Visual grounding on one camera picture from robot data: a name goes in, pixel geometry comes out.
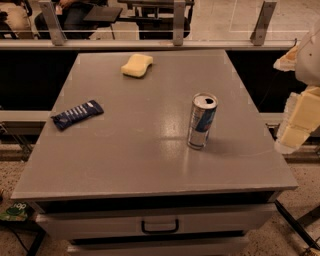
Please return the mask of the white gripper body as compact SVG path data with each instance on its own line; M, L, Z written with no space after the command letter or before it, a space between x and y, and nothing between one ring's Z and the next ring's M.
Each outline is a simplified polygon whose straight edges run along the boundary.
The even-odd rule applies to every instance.
M311 27L298 45L295 76L307 85L320 85L320 20Z

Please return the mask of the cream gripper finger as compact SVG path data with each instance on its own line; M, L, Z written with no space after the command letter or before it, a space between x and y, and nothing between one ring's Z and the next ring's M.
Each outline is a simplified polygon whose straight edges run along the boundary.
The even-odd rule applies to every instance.
M273 67L280 71L294 71L296 66L298 46L292 47L286 54L277 59Z
M308 86L300 94L291 93L276 135L275 149L281 154L298 150L320 126L320 88Z

